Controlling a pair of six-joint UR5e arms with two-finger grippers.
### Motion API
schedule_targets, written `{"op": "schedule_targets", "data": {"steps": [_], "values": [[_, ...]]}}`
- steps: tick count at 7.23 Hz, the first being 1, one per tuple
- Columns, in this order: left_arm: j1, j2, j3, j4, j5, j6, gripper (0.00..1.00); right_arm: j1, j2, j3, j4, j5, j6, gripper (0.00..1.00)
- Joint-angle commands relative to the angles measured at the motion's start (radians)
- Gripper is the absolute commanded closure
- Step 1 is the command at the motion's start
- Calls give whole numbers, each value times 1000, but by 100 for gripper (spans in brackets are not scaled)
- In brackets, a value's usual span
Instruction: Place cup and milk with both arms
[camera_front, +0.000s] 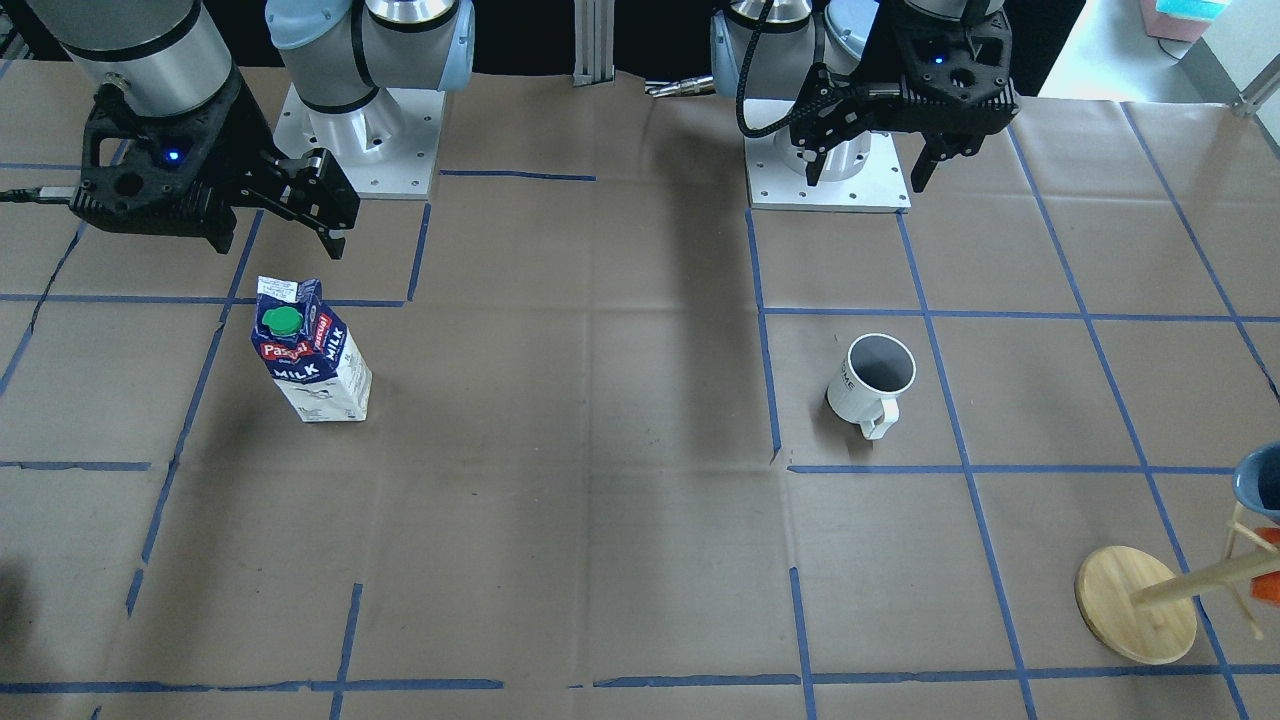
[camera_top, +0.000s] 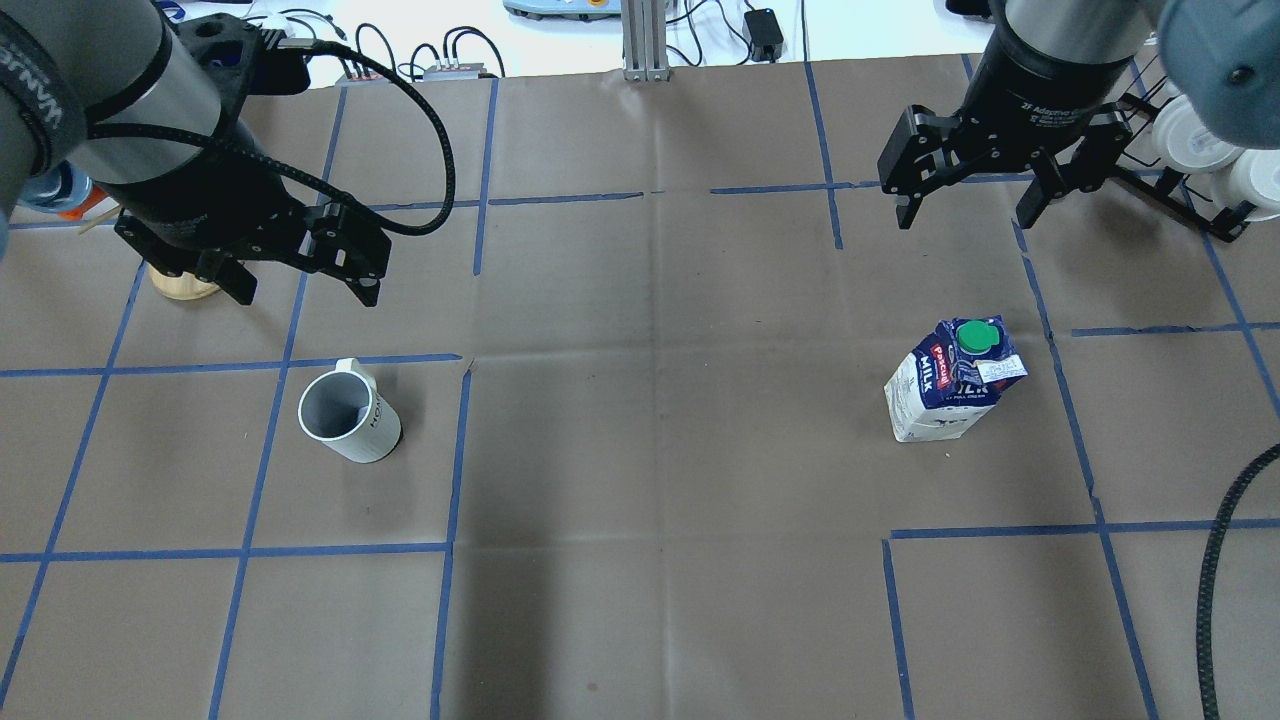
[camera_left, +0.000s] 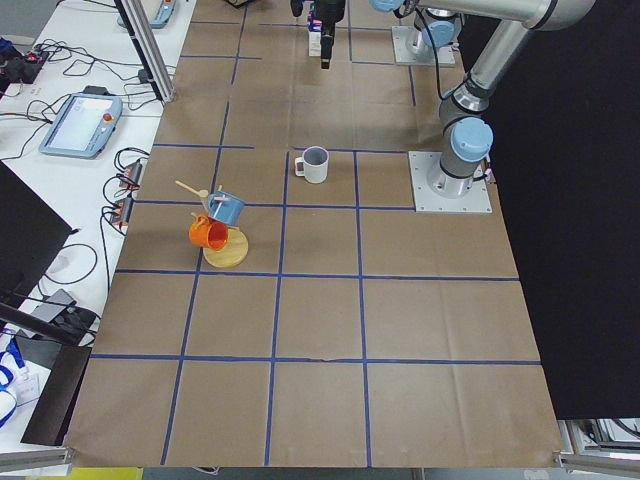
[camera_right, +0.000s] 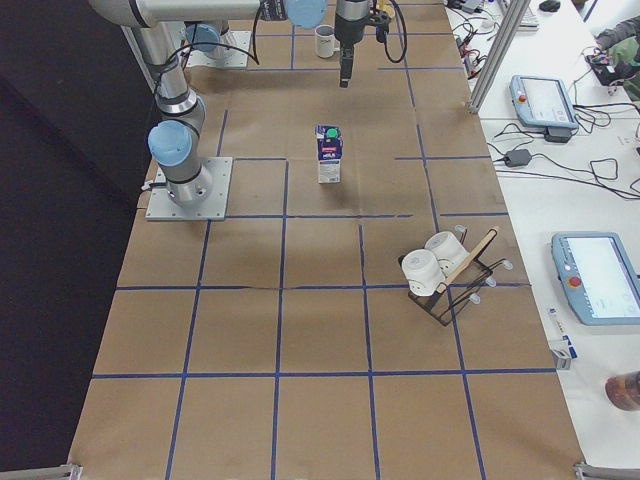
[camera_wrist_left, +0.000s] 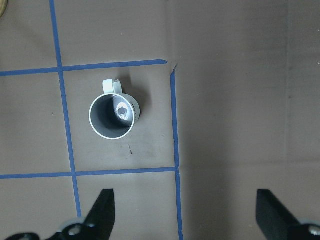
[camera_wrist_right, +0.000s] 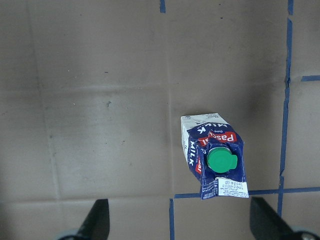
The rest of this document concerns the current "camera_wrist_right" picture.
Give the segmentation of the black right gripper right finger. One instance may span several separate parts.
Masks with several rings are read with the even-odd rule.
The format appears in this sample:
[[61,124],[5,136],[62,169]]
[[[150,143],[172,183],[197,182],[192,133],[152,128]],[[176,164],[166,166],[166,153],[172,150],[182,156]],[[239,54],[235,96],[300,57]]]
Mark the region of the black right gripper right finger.
[[262,197],[250,202],[250,230],[256,240],[308,240],[310,234],[294,231]]

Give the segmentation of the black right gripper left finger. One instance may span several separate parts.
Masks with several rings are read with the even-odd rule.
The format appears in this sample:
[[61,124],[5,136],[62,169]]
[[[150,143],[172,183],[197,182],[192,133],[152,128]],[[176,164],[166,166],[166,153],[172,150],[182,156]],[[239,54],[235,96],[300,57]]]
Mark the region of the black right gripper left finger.
[[76,233],[77,240],[107,240],[110,234],[108,199],[98,199]]

